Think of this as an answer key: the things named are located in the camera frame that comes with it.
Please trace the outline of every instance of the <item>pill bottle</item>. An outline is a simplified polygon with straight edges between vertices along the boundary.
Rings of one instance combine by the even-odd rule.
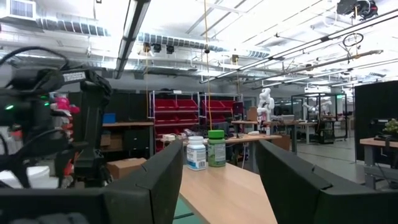
[[[208,131],[208,163],[211,167],[225,166],[224,130]]]
[[[203,137],[191,136],[187,145],[187,166],[191,170],[206,169],[206,146]]]

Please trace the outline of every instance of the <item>white container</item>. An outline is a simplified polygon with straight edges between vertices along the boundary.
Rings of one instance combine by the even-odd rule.
[[[206,169],[206,146],[203,137],[191,136],[187,145],[187,165],[191,170]]]
[[[27,175],[30,185],[34,189],[56,189],[58,187],[58,180],[50,177],[50,168],[48,166],[28,167]],[[11,171],[0,172],[0,180],[12,188],[22,188],[21,183]]]
[[[266,135],[271,135],[271,129],[269,126],[266,127]]]

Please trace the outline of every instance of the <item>wooden tabletop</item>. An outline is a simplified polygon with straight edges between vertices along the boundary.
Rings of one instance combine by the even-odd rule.
[[[237,137],[231,137],[229,139],[225,140],[226,144],[233,144],[233,143],[244,143],[244,142],[251,142],[251,141],[258,141],[258,140],[271,140],[271,139],[279,139],[282,138],[282,136],[276,136],[276,135],[265,135],[265,134],[256,134],[256,135],[250,135],[250,134],[240,134],[240,138]],[[188,140],[185,140],[183,142],[184,146],[188,145]]]
[[[231,121],[231,124],[258,124],[257,121]]]
[[[102,127],[153,126],[153,125],[154,125],[153,122],[145,121],[145,122],[122,122],[122,123],[103,124]]]
[[[230,164],[201,171],[184,166],[180,196],[207,223],[277,223],[260,176]]]
[[[316,122],[300,122],[298,125],[308,125],[308,126],[313,126],[316,125],[318,123]]]
[[[367,146],[381,146],[385,147],[386,142],[385,141],[378,141],[374,140],[373,138],[367,138],[367,139],[361,139],[359,140],[359,143]],[[398,148],[398,142],[390,142],[390,147]]]

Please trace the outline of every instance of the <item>green cap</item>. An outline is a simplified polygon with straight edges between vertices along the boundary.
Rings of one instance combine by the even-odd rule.
[[[211,130],[207,135],[210,139],[224,138],[224,130]]]

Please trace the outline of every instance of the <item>white humanoid robot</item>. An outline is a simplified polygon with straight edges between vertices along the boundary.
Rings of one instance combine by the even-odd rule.
[[[331,105],[331,101],[330,101],[330,100],[321,103],[321,113],[326,114],[326,111],[327,111],[327,109],[328,109],[328,106],[330,106],[330,105]],[[318,105],[309,106],[308,104],[303,103],[303,107],[307,108],[307,109],[308,109],[308,112],[310,112],[310,113],[313,113],[313,114],[315,114],[315,115],[318,115],[318,114],[319,114]]]
[[[271,121],[271,111],[275,108],[274,99],[271,97],[271,89],[262,89],[259,98],[257,121],[259,123],[261,123],[261,121]]]

